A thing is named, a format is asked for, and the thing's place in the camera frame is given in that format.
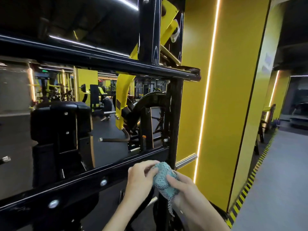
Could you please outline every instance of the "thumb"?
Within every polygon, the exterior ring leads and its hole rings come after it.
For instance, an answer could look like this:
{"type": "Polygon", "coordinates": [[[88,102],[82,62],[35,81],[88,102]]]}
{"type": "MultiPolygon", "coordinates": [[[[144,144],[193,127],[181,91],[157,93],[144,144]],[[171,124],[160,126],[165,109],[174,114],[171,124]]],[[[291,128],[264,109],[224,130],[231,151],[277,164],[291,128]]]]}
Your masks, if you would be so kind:
{"type": "Polygon", "coordinates": [[[150,171],[147,174],[147,178],[150,178],[151,180],[153,180],[154,176],[158,173],[158,168],[151,168],[150,171]]]}
{"type": "Polygon", "coordinates": [[[167,181],[170,183],[170,185],[175,188],[175,189],[178,189],[180,191],[184,191],[186,190],[187,188],[187,184],[183,183],[183,182],[180,182],[178,180],[176,180],[174,177],[170,176],[170,175],[167,175],[167,181]]]}

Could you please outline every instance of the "bolt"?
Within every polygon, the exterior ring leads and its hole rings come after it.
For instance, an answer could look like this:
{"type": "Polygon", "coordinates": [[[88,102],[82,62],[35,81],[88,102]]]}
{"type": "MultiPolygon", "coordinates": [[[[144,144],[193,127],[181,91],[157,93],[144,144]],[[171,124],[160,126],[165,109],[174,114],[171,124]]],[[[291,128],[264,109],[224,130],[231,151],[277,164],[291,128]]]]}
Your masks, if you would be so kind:
{"type": "Polygon", "coordinates": [[[149,3],[149,1],[150,1],[150,0],[143,0],[143,3],[144,3],[144,4],[147,4],[147,3],[149,3]]]}
{"type": "Polygon", "coordinates": [[[59,205],[59,200],[52,200],[49,204],[48,204],[48,207],[50,208],[50,209],[53,209],[53,208],[55,208],[56,206],[58,206],[59,205]]]}
{"type": "Polygon", "coordinates": [[[100,186],[106,186],[106,184],[107,184],[107,180],[106,179],[104,179],[104,180],[102,180],[100,182],[100,186]]]}

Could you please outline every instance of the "yellow and black striped tape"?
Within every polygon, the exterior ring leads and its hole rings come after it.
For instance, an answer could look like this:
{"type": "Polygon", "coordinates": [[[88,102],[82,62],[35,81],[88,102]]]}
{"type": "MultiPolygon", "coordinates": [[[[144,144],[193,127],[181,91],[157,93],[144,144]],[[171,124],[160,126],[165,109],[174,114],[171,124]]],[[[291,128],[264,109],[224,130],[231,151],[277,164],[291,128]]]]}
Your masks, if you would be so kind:
{"type": "Polygon", "coordinates": [[[237,217],[237,215],[240,212],[240,209],[241,209],[241,207],[242,207],[242,205],[243,205],[243,203],[245,201],[245,198],[246,198],[249,190],[251,189],[251,187],[253,185],[256,173],[258,172],[261,164],[263,163],[263,160],[265,159],[265,157],[267,155],[267,152],[268,152],[269,148],[271,147],[272,142],[273,142],[274,137],[275,137],[276,134],[277,134],[277,130],[275,130],[275,132],[273,133],[269,143],[267,144],[267,146],[265,147],[265,149],[263,151],[263,154],[260,156],[256,166],[254,167],[254,169],[252,170],[250,176],[248,177],[248,180],[247,180],[247,182],[246,182],[246,184],[244,186],[244,189],[242,190],[240,196],[236,200],[235,205],[233,206],[232,209],[229,210],[228,219],[226,220],[226,223],[227,223],[227,225],[230,228],[232,228],[232,225],[234,224],[234,222],[236,220],[236,217],[237,217]]]}

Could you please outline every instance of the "person's left hand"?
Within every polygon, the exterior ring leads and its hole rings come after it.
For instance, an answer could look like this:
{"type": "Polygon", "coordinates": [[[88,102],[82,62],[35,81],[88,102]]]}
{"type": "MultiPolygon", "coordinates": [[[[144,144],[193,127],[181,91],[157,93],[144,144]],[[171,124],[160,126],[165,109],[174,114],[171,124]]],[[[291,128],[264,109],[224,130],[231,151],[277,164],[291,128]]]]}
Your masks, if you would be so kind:
{"type": "Polygon", "coordinates": [[[153,177],[158,173],[158,168],[152,168],[157,163],[157,160],[148,160],[129,168],[123,201],[136,209],[142,204],[150,193],[153,177]]]}

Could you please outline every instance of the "cloth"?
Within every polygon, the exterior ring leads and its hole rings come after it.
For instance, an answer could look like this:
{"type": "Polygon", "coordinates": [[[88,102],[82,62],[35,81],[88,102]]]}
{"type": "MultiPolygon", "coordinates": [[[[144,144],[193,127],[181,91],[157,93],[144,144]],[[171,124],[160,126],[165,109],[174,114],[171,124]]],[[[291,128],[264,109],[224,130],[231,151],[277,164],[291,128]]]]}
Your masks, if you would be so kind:
{"type": "Polygon", "coordinates": [[[168,200],[168,210],[174,217],[172,212],[172,201],[179,193],[178,189],[173,188],[167,181],[166,176],[170,175],[178,180],[178,175],[172,171],[171,167],[166,162],[160,162],[153,167],[158,168],[158,173],[153,178],[153,185],[159,190],[159,192],[168,200]]]}

